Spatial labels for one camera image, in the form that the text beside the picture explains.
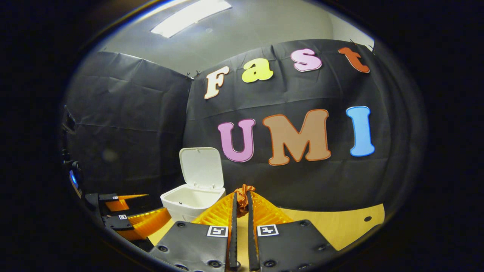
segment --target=table surface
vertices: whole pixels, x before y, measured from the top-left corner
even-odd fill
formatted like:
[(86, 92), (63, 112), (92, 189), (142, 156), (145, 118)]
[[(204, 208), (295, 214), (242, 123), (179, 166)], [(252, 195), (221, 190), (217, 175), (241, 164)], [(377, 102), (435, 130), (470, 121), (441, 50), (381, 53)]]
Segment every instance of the table surface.
[[(308, 212), (281, 209), (294, 221), (309, 220), (336, 249), (341, 250), (351, 244), (385, 219), (383, 204), (373, 207), (343, 211), (343, 212)], [(237, 218), (237, 260), (241, 263), (240, 272), (248, 272), (248, 218), (246, 214)], [(170, 219), (166, 225), (148, 236), (150, 241), (157, 244), (170, 230), (174, 222)]]

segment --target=ceiling light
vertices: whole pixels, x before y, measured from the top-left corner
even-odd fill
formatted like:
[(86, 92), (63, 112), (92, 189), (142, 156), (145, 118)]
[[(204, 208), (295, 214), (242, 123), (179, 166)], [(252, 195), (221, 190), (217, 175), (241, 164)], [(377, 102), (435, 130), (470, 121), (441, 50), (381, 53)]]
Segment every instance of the ceiling light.
[(168, 17), (151, 32), (170, 38), (190, 25), (231, 7), (224, 0), (201, 0)]

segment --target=black fabric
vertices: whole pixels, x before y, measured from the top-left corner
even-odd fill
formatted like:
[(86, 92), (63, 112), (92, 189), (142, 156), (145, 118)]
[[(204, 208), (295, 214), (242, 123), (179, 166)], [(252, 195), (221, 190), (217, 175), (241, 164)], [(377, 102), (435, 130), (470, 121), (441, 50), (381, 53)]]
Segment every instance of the black fabric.
[[(354, 69), (346, 56), (338, 53), (343, 47), (361, 55), (361, 62), (370, 67), (365, 74)], [(323, 65), (320, 69), (301, 73), (294, 68), (290, 54), (309, 48)], [(266, 58), (274, 75), (269, 80), (245, 83), (243, 65), (255, 58)], [(190, 90), (187, 105), (183, 147), (214, 147), (222, 156), (225, 188), (233, 191), (243, 183), (253, 185), (259, 194), (273, 204), (292, 209), (340, 211), (391, 203), (395, 194), (408, 191), (409, 168), (415, 171), (423, 152), (418, 142), (422, 130), (412, 130), (413, 120), (424, 124), (422, 111), (409, 108), (411, 97), (402, 92), (417, 93), (413, 85), (403, 85), (409, 78), (392, 74), (365, 46), (336, 40), (304, 40), (258, 48), (227, 59), (198, 76)], [(224, 66), (225, 75), (220, 93), (204, 99), (206, 75)], [(372, 143), (375, 152), (354, 157), (353, 125), (346, 115), (352, 106), (367, 106)], [(271, 166), (272, 142), (269, 129), (262, 120), (270, 115), (284, 114), (297, 130), (301, 129), (309, 110), (325, 109), (328, 148), (331, 157), (309, 162), (302, 159), (284, 166)], [(253, 127), (254, 156), (245, 163), (228, 160), (222, 151), (217, 126), (232, 122), (234, 149), (241, 151), (242, 130), (237, 123), (246, 118), (256, 120)]]
[(129, 55), (98, 52), (84, 60), (66, 104), (76, 121), (69, 150), (82, 167), (86, 193), (150, 194), (161, 203), (161, 193), (181, 176), (190, 84)]

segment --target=white trash bin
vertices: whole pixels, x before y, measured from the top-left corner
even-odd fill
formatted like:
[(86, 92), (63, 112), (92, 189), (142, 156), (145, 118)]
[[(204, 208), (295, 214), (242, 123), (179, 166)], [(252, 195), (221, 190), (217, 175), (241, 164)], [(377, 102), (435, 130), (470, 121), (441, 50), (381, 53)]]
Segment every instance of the white trash bin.
[(160, 198), (174, 222), (191, 222), (226, 195), (222, 162), (215, 148), (184, 148), (180, 165), (186, 184)]

